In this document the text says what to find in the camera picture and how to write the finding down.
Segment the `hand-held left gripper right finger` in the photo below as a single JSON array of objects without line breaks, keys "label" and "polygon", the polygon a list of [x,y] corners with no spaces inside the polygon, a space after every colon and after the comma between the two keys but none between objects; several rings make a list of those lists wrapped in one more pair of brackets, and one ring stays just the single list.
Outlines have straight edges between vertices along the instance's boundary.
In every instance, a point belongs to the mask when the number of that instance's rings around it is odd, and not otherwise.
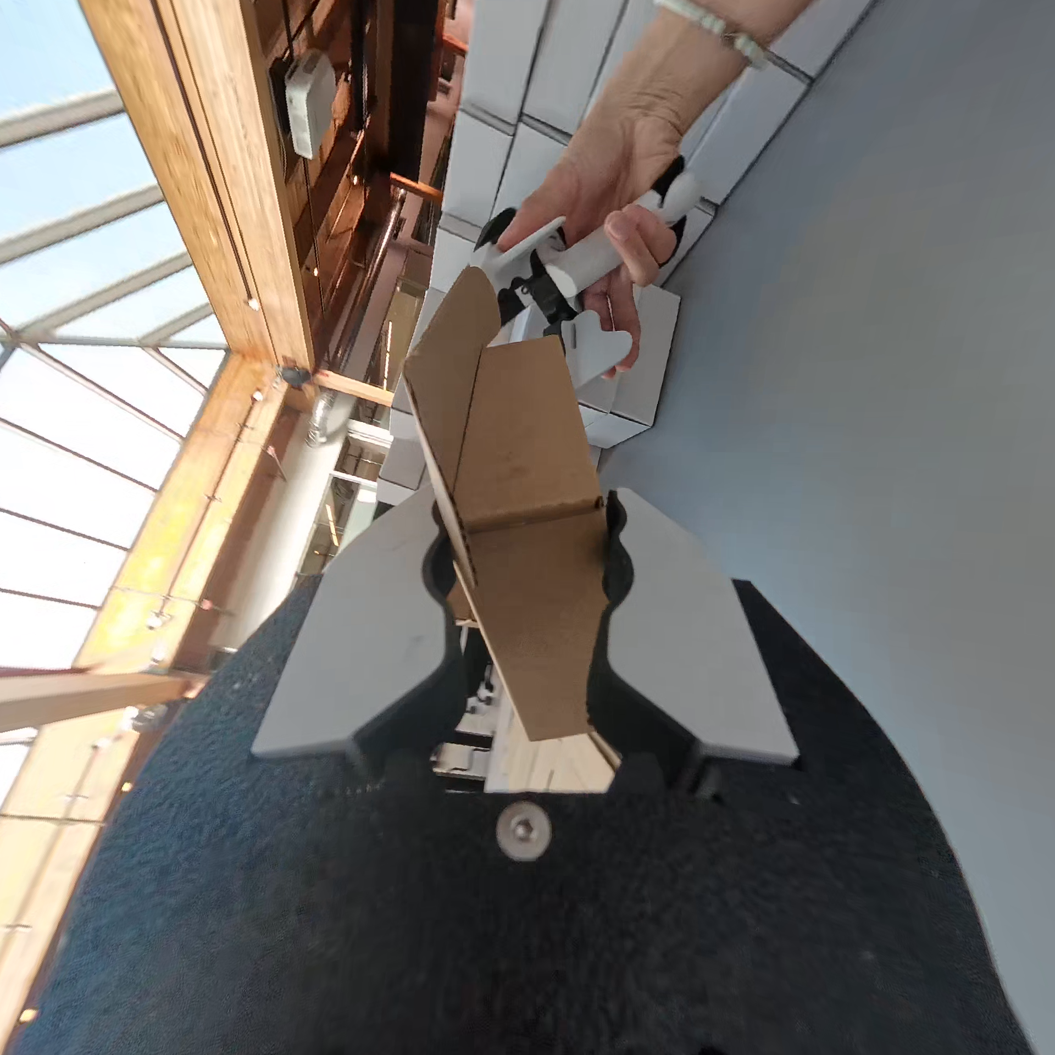
[{"label": "hand-held left gripper right finger", "polygon": [[628,488],[609,492],[607,600],[588,720],[665,782],[704,760],[795,766],[797,740],[732,581],[693,534]]}]

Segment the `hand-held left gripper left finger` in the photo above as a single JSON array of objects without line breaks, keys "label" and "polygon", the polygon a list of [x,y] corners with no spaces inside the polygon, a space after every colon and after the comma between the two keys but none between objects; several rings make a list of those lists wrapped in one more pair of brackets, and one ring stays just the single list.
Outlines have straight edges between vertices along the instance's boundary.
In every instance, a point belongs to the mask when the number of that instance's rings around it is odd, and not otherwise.
[{"label": "hand-held left gripper left finger", "polygon": [[445,599],[449,540],[424,484],[335,557],[252,744],[255,757],[340,753],[426,762],[467,704],[460,630]]}]

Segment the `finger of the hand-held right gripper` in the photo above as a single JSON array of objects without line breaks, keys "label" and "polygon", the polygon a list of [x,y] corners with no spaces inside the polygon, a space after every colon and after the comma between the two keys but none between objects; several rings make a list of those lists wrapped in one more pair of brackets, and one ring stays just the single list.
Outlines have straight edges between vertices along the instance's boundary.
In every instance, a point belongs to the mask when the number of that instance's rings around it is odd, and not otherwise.
[{"label": "finger of the hand-held right gripper", "polygon": [[581,311],[560,324],[560,339],[573,389],[616,369],[631,353],[638,329],[605,329],[596,311]]}]

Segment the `brown cardboard mailer box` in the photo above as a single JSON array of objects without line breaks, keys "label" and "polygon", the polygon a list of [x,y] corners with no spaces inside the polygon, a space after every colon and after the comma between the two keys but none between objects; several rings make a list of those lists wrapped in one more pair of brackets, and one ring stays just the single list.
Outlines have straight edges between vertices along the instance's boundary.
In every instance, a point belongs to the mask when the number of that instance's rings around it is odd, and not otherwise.
[{"label": "brown cardboard mailer box", "polygon": [[500,326],[467,267],[404,362],[445,535],[423,577],[449,624],[461,587],[528,738],[565,738],[590,730],[609,530],[559,337],[494,345]]}]

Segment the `person's right hand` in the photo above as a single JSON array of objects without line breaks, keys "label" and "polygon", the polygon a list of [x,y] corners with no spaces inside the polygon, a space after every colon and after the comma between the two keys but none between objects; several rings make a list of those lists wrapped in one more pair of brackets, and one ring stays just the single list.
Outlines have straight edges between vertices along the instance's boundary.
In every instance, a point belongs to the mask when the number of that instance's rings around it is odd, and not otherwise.
[{"label": "person's right hand", "polygon": [[509,251],[554,218],[569,244],[602,230],[620,260],[582,294],[601,328],[631,335],[631,350],[612,379],[640,353],[635,290],[651,285],[676,249],[671,227],[638,203],[680,154],[680,143],[707,106],[746,60],[713,28],[715,20],[762,42],[747,16],[717,2],[660,5],[640,42],[627,53],[546,179],[520,206],[498,241]]}]

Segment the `stack of white boxes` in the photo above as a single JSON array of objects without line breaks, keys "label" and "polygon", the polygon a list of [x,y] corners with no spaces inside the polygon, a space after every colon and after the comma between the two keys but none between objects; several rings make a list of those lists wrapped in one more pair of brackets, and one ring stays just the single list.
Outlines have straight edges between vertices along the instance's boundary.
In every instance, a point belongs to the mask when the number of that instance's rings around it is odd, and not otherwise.
[{"label": "stack of white boxes", "polygon": [[[680,141],[698,187],[665,283],[701,239],[757,155],[871,6],[822,1],[709,103]],[[429,291],[415,342],[469,264],[482,225],[519,206],[546,177],[658,12],[655,2],[477,2],[453,124]]]}]

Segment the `silver ventilation duct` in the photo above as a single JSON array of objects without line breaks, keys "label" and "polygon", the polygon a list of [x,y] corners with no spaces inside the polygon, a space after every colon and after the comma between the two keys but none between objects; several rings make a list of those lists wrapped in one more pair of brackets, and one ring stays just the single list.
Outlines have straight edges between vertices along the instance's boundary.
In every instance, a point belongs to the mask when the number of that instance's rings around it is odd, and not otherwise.
[{"label": "silver ventilation duct", "polygon": [[354,402],[354,397],[321,388],[309,417],[307,446],[319,448],[345,436]]}]

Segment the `white wall device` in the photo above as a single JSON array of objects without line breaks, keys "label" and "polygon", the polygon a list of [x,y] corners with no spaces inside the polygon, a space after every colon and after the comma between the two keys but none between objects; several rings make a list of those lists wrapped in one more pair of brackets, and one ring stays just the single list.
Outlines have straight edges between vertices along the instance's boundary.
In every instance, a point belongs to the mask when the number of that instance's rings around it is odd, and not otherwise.
[{"label": "white wall device", "polygon": [[312,160],[334,119],[335,70],[325,52],[313,47],[292,62],[284,77],[284,100],[293,151]]}]

